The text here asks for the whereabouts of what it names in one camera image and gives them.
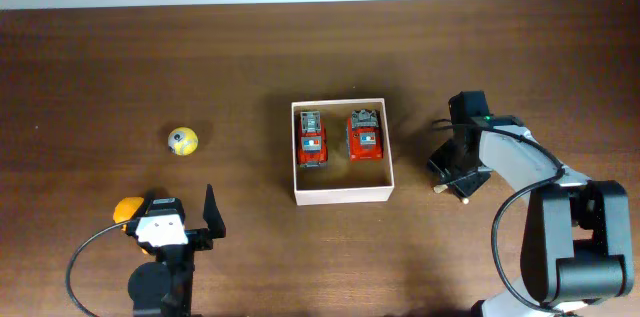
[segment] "yellow and white ball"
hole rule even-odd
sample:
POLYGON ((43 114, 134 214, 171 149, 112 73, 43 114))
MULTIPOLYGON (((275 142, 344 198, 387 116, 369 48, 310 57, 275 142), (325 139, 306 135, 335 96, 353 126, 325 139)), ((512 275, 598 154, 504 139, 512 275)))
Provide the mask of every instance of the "yellow and white ball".
POLYGON ((191 128, 179 127, 169 133, 169 151, 187 156, 198 148, 198 136, 191 128))

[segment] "ball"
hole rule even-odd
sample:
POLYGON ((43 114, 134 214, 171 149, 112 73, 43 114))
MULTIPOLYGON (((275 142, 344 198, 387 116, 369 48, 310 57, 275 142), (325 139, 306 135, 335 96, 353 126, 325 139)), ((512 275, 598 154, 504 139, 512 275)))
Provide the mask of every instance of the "ball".
POLYGON ((191 128, 179 127, 169 133, 169 151, 187 156, 198 147, 198 136, 191 128))

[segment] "toy car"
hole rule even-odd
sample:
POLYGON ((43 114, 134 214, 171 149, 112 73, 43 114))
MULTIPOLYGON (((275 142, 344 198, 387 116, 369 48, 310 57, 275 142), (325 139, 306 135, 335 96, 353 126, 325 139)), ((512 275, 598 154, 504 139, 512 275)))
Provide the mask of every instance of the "toy car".
POLYGON ((298 165, 322 167, 327 164, 327 131, 320 121, 320 112, 300 112, 298 129, 298 165))
POLYGON ((351 161, 382 158, 377 111, 363 109, 351 113, 347 119, 347 151, 351 161))

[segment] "open box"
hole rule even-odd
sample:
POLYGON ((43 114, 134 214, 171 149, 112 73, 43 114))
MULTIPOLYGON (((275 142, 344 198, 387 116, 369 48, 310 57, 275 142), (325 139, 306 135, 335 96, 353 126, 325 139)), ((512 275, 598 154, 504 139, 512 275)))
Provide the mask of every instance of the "open box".
POLYGON ((291 104, 293 190, 298 205, 382 202, 394 188, 387 112, 383 98, 294 102, 291 104), (347 153, 347 118, 354 110, 379 112, 383 158, 351 162, 347 153), (324 167, 301 168, 296 156, 300 112, 320 111, 327 131, 328 161, 324 167))

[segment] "toy truck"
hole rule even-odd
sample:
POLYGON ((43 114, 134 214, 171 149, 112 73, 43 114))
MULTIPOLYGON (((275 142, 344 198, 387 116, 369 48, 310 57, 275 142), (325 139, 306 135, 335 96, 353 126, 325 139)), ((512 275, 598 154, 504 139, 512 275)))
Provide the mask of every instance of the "toy truck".
POLYGON ((375 110, 353 111, 347 119, 347 151, 351 161, 382 158, 380 123, 375 110))
POLYGON ((327 131, 320 120, 320 112, 300 112, 298 129, 298 165, 322 167, 327 164, 327 131))

